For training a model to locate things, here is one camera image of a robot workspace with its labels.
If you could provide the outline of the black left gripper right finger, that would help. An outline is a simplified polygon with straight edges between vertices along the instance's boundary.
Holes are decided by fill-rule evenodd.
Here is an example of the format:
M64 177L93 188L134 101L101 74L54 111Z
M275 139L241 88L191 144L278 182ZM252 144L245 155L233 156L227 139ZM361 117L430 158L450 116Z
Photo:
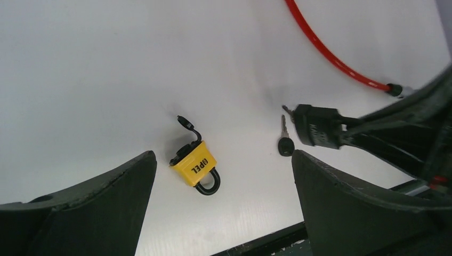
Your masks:
M385 189L297 150L295 185L314 255L451 255L451 197Z

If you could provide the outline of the black key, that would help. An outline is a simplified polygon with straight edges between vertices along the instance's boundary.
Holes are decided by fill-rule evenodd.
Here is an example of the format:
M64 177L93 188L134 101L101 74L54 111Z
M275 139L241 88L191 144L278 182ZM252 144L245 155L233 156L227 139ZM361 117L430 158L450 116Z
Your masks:
M295 150L293 140L289 137L288 134L285 115L281 116L281 136L278 140L277 147L278 153L284 157L292 156Z

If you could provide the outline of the black padlock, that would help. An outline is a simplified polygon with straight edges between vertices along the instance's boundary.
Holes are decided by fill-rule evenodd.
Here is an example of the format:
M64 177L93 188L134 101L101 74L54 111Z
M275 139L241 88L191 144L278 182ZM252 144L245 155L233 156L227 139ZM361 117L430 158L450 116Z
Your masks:
M337 109L298 105L292 114L292 122L301 143L340 149L343 125L355 127L363 120L342 116Z

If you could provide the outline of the yellow padlock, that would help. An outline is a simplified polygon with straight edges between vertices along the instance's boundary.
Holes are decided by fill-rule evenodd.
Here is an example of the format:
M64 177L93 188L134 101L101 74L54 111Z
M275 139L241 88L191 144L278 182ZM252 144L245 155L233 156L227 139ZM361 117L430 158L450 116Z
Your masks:
M177 117L177 121L185 129L193 132L196 140L181 147L169 161L169 166L180 175L188 186L194 187L200 194L205 196L215 194L221 184L221 177L216 170L216 159L190 121L180 115ZM201 180L207 175L211 175L213 178L210 188L201 184Z

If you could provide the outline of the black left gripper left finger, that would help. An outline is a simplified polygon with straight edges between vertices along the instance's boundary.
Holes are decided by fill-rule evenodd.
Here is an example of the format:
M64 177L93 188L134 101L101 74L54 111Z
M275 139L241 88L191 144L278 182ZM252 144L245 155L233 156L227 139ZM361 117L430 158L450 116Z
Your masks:
M69 188L1 205L1 255L134 255L156 169L145 151Z

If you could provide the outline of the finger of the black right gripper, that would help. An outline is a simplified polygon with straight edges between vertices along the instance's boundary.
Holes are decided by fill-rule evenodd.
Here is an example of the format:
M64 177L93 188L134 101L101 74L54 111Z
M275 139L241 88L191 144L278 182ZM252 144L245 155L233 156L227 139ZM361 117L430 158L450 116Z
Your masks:
M361 117L365 122L424 121L451 106L451 65L415 93Z
M451 137L434 129L400 127L369 131L343 139L409 176L432 184L451 184Z

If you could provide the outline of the key bunch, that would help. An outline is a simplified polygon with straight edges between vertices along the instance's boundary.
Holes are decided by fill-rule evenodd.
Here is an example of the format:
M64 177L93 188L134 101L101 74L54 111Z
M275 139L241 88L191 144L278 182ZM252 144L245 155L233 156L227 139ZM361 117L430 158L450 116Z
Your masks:
M290 121L294 124L293 111L290 110L286 105L282 105L282 109L289 115Z

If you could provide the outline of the red cable lock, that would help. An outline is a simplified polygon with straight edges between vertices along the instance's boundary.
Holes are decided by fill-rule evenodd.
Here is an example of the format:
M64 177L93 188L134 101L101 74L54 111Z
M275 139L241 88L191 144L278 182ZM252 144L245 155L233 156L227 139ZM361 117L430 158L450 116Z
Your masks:
M313 47L336 69L349 76L353 80L360 84L371 87L373 89L383 91L384 93L395 97L397 99L403 99L413 94L416 90L409 86L402 86L394 83L380 83L371 78L368 78L341 61L333 52L331 52L326 45L319 39L315 32L311 29L308 22L304 18L302 12L298 8L297 4L293 0L285 0L285 4L288 7L292 17L296 21L297 25L303 32L304 36L310 41Z

